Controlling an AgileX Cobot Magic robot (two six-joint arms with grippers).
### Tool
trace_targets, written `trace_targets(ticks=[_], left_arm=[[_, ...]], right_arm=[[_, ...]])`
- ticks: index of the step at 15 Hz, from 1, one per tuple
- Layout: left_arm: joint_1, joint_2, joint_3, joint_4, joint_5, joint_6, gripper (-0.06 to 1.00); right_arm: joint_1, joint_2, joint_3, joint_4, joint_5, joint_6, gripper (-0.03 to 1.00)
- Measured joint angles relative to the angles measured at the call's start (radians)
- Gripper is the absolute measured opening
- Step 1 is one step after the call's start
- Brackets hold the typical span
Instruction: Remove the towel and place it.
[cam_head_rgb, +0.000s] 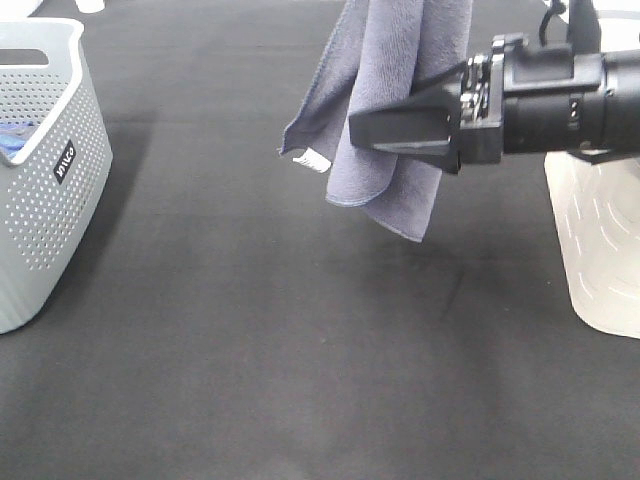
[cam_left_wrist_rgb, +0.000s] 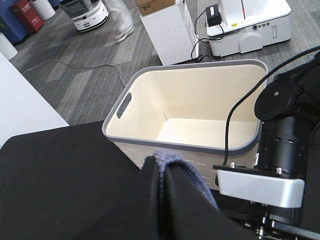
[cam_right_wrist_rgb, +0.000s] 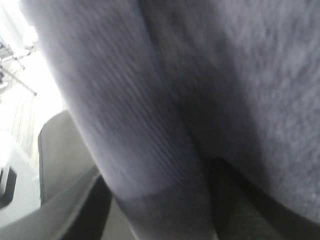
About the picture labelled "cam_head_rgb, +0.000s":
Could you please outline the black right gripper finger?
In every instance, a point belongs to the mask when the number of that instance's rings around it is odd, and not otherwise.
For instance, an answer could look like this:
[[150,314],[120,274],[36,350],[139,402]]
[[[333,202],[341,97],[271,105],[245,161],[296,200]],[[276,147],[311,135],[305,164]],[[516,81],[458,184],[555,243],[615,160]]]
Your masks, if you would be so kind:
[[454,98],[459,98],[462,92],[462,78],[467,70],[467,61],[456,63],[451,68],[433,77],[415,81],[411,87],[410,95],[416,96],[427,91],[444,91]]
[[426,160],[449,160],[453,154],[453,99],[414,95],[348,116],[350,143],[368,151]]

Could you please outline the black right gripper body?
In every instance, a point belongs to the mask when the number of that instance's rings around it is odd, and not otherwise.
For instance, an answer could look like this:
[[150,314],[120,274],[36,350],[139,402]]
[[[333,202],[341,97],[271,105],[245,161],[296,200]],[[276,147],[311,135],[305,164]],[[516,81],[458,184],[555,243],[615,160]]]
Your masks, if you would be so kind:
[[528,43],[522,34],[493,38],[491,51],[462,64],[459,107],[450,114],[448,151],[443,172],[457,174],[464,165],[493,165],[504,151],[504,73],[508,50]]

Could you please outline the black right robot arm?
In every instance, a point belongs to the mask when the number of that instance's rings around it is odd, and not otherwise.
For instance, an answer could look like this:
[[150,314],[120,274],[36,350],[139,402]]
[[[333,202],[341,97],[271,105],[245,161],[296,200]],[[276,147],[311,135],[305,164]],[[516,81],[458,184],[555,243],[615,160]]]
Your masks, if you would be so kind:
[[497,35],[410,95],[349,116],[350,142],[456,174],[505,154],[566,151],[592,165],[639,151],[639,52],[603,52],[590,1],[554,1],[537,45]]

